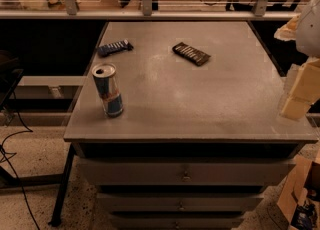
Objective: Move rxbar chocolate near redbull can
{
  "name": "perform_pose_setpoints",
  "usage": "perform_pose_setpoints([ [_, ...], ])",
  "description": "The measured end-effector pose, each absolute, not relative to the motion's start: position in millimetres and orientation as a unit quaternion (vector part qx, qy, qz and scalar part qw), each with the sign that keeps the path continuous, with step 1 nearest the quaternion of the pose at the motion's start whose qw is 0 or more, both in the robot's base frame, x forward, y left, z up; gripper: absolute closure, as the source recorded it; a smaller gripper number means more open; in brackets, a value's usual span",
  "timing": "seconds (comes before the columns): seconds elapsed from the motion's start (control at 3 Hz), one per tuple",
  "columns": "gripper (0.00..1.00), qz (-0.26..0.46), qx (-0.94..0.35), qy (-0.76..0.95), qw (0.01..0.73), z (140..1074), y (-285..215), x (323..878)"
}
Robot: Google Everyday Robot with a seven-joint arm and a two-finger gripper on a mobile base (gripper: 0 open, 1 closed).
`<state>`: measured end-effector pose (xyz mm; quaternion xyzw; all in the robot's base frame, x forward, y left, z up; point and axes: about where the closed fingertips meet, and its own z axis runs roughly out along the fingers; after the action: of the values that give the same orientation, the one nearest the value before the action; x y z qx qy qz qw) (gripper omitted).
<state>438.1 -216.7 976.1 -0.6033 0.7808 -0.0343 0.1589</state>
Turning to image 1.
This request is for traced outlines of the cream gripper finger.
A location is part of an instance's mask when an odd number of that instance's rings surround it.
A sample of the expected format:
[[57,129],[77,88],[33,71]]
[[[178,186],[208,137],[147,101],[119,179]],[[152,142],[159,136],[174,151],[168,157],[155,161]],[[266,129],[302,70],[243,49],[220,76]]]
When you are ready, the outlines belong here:
[[295,41],[299,15],[290,19],[274,33],[274,37],[281,41]]
[[279,114],[299,120],[320,99],[320,59],[309,57],[301,66],[292,64],[284,82]]

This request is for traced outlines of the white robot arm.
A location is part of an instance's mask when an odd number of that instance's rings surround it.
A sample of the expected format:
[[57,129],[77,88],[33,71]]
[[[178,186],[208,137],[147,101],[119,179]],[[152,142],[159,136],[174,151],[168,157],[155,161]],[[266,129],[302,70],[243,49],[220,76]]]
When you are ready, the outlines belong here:
[[279,102],[282,117],[299,120],[320,99],[320,0],[310,0],[274,37],[295,41],[297,51],[308,57],[301,66],[291,65]]

